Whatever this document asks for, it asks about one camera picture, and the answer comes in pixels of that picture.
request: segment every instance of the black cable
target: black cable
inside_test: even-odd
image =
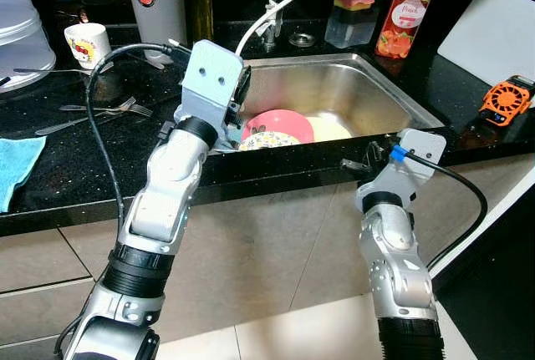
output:
[[[98,80],[100,72],[104,69],[104,67],[108,63],[110,63],[115,58],[119,57],[120,55],[123,55],[129,51],[138,50],[138,49],[151,49],[151,50],[159,51],[162,53],[168,53],[171,50],[171,47],[168,47],[162,44],[137,43],[137,44],[129,44],[129,45],[125,45],[124,47],[117,48],[111,53],[108,53],[105,57],[103,57],[97,63],[97,65],[94,67],[93,72],[89,76],[89,82],[87,84],[87,87],[85,88],[85,105],[87,107],[87,117],[88,117],[89,125],[91,129],[93,130],[93,134],[94,134],[95,139],[97,140],[97,145],[99,146],[100,152],[104,156],[104,162],[106,163],[106,166],[108,167],[110,179],[114,186],[115,201],[117,202],[117,235],[119,234],[120,227],[123,225],[123,222],[125,221],[125,203],[123,202],[123,196],[120,193],[119,182],[117,181],[117,178],[115,176],[115,171],[114,171],[113,165],[111,164],[110,156],[108,155],[108,151],[106,150],[102,137],[100,137],[100,132],[99,132],[99,129],[97,128],[97,124],[94,122],[93,90],[97,84],[97,80]]]
[[[422,165],[428,166],[434,170],[438,170],[439,172],[450,176],[451,178],[461,182],[464,186],[466,186],[468,189],[470,189],[479,200],[479,203],[481,205],[481,209],[479,211],[479,215],[477,216],[476,220],[471,224],[471,226],[464,231],[459,237],[457,237],[448,247],[443,249],[441,252],[439,252],[430,262],[427,264],[427,269],[430,270],[432,267],[434,267],[442,258],[444,258],[448,253],[450,253],[455,247],[457,247],[459,244],[461,244],[469,235],[472,234],[473,231],[477,229],[477,227],[483,222],[485,219],[485,216],[487,215],[488,211],[488,204],[487,199],[485,198],[485,195],[483,195],[483,192],[479,190],[479,188],[471,183],[467,178],[465,178],[462,175],[457,174],[453,170],[448,170],[447,168],[444,168],[443,166],[433,164],[432,162],[428,160],[424,160],[423,158],[419,157],[418,155],[414,155],[411,152],[406,153],[406,157],[410,158],[413,161],[416,161]]]
[[[59,334],[56,344],[53,347],[53,358],[57,360],[63,360],[64,353],[61,350],[61,344],[69,332],[74,330],[79,322],[82,320],[82,315],[77,316],[71,323]]]

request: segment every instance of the blue cable clip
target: blue cable clip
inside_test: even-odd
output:
[[[403,162],[403,160],[407,156],[407,153],[408,151],[405,150],[403,147],[401,147],[400,145],[395,145],[394,149],[390,153],[390,157],[392,157],[396,161]]]

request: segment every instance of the kitchen counter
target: kitchen counter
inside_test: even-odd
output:
[[[216,41],[233,49],[249,23],[227,23],[217,28]],[[322,22],[287,22],[285,34],[294,30],[315,33],[321,40]],[[535,149],[535,113],[529,110],[507,128],[475,121],[485,92],[490,88],[436,53],[443,38],[421,34],[403,61],[381,58],[372,46],[338,50],[318,42],[311,48],[295,48],[286,35],[269,55],[258,42],[244,58],[285,57],[355,52],[362,55],[398,87],[435,115],[445,127],[433,129],[447,139],[441,164],[457,165],[498,157],[532,153]],[[112,44],[136,39],[135,31],[110,29]],[[70,53],[59,53],[56,68],[75,66]],[[99,104],[119,104],[131,95],[154,110],[150,118],[122,114],[100,121],[123,196],[131,197],[145,184],[145,167],[155,137],[165,120],[172,119],[180,103],[182,71],[174,66],[152,68],[133,58],[123,58],[104,74],[95,95]],[[0,135],[8,139],[34,136],[52,124],[83,117],[84,113],[58,111],[63,104],[82,104],[85,75],[50,74],[16,94],[0,95]],[[340,168],[342,159],[361,161],[372,140],[365,136],[312,145],[282,147],[224,155],[211,155],[202,173],[194,204],[263,195],[318,185],[359,180],[368,175]],[[0,236],[59,226],[102,221],[115,217],[114,194],[106,168],[87,123],[51,134],[25,186],[17,189],[7,214],[0,215]]]

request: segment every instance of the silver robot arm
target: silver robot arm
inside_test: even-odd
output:
[[[359,245],[369,282],[385,359],[442,359],[431,278],[418,255],[413,217],[406,208],[434,170],[404,157],[409,151],[438,163],[442,136],[405,129],[379,175],[357,190],[363,212]]]
[[[194,46],[176,128],[149,158],[146,186],[134,198],[65,359],[155,358],[159,337],[150,326],[161,313],[191,195],[210,149],[225,145],[229,109],[237,112],[235,94],[244,74],[234,53],[208,41]]]

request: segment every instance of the sink basin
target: sink basin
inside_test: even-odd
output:
[[[270,109],[329,118],[353,137],[443,124],[357,54],[247,61],[251,88],[241,117]]]

